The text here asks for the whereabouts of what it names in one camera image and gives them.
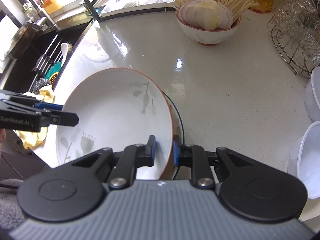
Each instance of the white bowl with orange rim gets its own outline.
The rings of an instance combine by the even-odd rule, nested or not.
[[[60,164],[111,147],[123,151],[156,137],[152,167],[137,169],[136,179],[168,177],[173,170],[172,114],[158,85],[131,68],[108,68],[82,81],[71,93],[63,111],[76,113],[76,127],[58,126],[56,150]]]
[[[176,10],[176,18],[183,32],[204,46],[214,46],[229,39],[236,32],[241,21],[241,17],[236,19],[231,28],[228,30],[206,31],[192,27],[180,21],[178,18],[178,10]]]

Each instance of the dish rack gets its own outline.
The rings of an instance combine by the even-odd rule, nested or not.
[[[320,65],[320,13],[318,0],[287,0],[267,24],[281,57],[294,70],[310,79]]]
[[[280,41],[273,35],[271,35],[272,42],[280,54],[280,56],[283,58],[285,62],[293,69],[294,74],[300,74],[302,77],[310,79],[311,78],[311,71],[307,69],[307,65],[301,65],[298,61],[294,60],[294,54],[292,53],[290,49],[290,44],[283,45],[280,43]]]
[[[29,92],[32,92],[36,82],[43,78],[48,70],[57,62],[62,61],[62,52],[61,52],[61,44],[67,43],[73,46],[73,49],[68,53],[68,58],[65,60],[64,65],[61,66],[59,73],[61,73],[68,62],[68,59],[73,53],[73,50],[76,47],[76,42],[79,40],[79,37],[84,32],[86,26],[81,28],[68,30],[65,32],[58,32],[53,36],[51,42],[45,49],[44,53],[39,57],[36,62],[35,67],[32,69],[33,72],[36,72],[36,75],[31,83],[29,88]]]

